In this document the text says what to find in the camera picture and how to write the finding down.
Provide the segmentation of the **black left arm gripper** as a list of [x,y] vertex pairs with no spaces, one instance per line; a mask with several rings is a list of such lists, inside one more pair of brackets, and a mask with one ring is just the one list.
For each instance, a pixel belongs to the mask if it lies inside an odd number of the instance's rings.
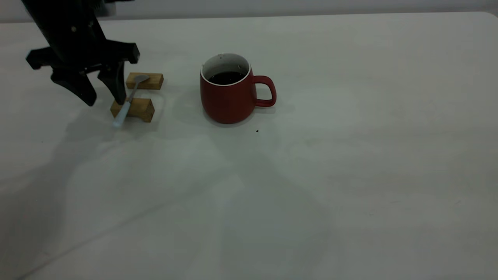
[[86,74],[88,68],[102,65],[98,74],[118,105],[126,101],[124,61],[136,64],[135,43],[109,40],[98,17],[110,16],[114,0],[24,0],[25,9],[48,42],[48,47],[30,50],[26,61],[32,69],[51,66],[51,80],[71,91],[88,106],[97,95]]

